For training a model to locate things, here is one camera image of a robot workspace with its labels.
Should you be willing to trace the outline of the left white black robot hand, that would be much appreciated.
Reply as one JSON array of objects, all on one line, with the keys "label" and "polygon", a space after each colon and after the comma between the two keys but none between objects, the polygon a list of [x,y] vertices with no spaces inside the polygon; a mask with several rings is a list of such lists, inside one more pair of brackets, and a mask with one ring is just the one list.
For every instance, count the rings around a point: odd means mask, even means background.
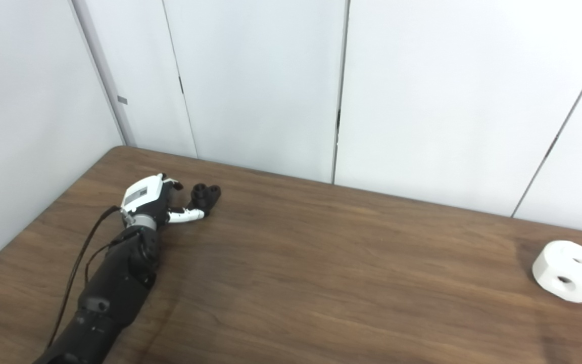
[{"label": "left white black robot hand", "polygon": [[156,231],[169,224],[187,223],[206,217],[207,214],[201,209],[170,206],[173,192],[182,189],[178,180],[167,178],[163,173],[137,181],[123,196],[123,226],[146,226]]}]

